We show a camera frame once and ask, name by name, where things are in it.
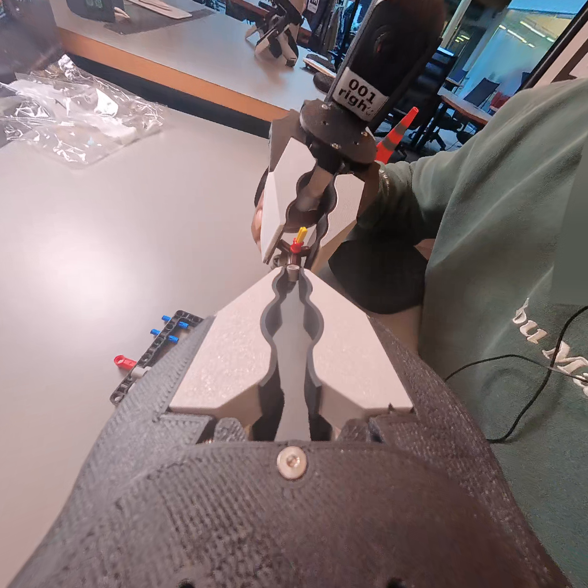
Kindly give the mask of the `person's right hand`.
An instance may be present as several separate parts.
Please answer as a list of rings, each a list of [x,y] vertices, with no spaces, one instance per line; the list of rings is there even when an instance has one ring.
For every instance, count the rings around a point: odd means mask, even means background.
[[[251,224],[252,237],[259,250],[261,250],[261,228],[264,203],[264,188],[266,185],[266,179],[267,174],[264,174],[256,190],[256,194],[254,197],[255,211]]]

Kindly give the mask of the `yellow lego axle assembly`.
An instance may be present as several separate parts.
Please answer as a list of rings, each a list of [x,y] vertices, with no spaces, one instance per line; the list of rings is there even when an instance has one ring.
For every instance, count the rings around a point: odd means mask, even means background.
[[[298,282],[303,261],[310,253],[310,246],[305,245],[307,233],[308,228],[302,226],[291,242],[280,239],[276,245],[272,268],[284,267],[289,284]]]

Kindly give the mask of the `orange edged table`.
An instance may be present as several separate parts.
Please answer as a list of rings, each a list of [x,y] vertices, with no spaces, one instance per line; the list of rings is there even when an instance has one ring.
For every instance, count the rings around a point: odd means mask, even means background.
[[[267,138],[274,119],[323,99],[312,75],[264,61],[247,25],[221,13],[122,35],[51,1],[65,53],[82,70],[186,114]]]

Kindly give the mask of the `black lego frame assembly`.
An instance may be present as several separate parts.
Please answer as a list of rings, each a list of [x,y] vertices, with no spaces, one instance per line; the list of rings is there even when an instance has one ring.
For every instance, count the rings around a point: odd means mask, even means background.
[[[147,374],[161,358],[202,323],[203,318],[178,310],[173,315],[163,315],[161,320],[163,321],[161,328],[150,330],[151,343],[138,360],[131,359],[125,355],[114,357],[114,364],[123,375],[122,380],[109,398],[111,404],[115,407],[121,403],[131,387],[140,378]]]

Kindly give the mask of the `black framed white sign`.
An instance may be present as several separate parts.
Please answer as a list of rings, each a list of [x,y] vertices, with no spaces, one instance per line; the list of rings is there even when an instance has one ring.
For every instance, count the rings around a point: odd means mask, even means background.
[[[587,2],[542,57],[519,91],[587,77]]]

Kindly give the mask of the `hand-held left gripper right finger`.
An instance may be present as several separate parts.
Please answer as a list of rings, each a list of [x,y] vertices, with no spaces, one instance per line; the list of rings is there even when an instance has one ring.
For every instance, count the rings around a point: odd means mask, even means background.
[[[310,337],[304,394],[312,439],[331,439],[350,420],[367,422],[413,402],[368,315],[302,269],[299,296]]]

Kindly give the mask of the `dark background equipment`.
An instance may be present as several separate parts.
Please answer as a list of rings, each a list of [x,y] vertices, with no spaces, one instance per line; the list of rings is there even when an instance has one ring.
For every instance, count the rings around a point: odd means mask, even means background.
[[[303,24],[306,1],[271,1],[267,13],[251,26],[245,35],[248,41],[259,35],[254,53],[269,56],[287,68],[293,68],[299,57],[298,32]]]

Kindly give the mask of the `black mesh chair seat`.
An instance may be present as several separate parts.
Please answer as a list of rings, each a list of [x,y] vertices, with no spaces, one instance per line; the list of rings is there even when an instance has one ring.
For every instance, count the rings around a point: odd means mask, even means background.
[[[428,261],[396,239],[347,240],[329,259],[344,291],[366,311],[391,315],[422,305]]]

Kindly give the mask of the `clear plastic bag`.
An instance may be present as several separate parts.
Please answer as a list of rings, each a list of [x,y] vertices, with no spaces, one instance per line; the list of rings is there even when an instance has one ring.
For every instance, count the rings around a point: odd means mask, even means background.
[[[1,146],[25,143],[87,166],[164,127],[163,107],[77,67],[67,55],[1,83]]]

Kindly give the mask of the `person's green sweatshirt torso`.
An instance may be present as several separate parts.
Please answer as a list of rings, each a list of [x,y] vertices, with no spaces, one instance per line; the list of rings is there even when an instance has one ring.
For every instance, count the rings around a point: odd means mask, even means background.
[[[556,245],[587,143],[587,80],[518,93],[466,145],[443,218],[420,355],[450,379],[527,521],[587,587],[587,312],[552,301]]]

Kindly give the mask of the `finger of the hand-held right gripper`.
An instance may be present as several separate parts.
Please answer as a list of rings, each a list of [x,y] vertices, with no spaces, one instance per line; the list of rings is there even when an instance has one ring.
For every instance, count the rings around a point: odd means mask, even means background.
[[[312,246],[312,271],[320,271],[356,226],[364,181],[337,175],[327,187],[327,210],[320,219]]]
[[[311,151],[295,138],[290,138],[273,171],[268,172],[263,190],[263,214],[260,247],[262,261],[269,264],[275,250],[281,250],[283,233],[295,236],[301,227],[311,228],[318,222],[318,211],[301,212],[296,208],[299,180],[315,167]]]

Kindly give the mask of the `orange traffic cone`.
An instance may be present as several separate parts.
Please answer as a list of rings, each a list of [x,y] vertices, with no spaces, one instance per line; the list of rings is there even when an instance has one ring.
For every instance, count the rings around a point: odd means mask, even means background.
[[[394,126],[389,133],[382,138],[376,146],[375,161],[383,164],[387,164],[391,158],[393,152],[401,143],[406,131],[414,121],[415,117],[419,113],[417,107],[411,108],[409,112],[404,115],[401,121]]]

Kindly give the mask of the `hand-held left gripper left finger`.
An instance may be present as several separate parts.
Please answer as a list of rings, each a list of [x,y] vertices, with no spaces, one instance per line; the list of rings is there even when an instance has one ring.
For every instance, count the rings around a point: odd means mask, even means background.
[[[253,439],[274,439],[284,393],[275,334],[288,292],[284,268],[272,270],[212,320],[168,406],[175,414],[229,417]]]

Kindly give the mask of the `black equipment case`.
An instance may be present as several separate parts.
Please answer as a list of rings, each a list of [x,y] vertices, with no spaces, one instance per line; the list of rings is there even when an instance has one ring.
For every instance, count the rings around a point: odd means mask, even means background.
[[[119,7],[118,1],[66,1],[70,11],[81,18],[103,22],[114,23],[115,8]]]

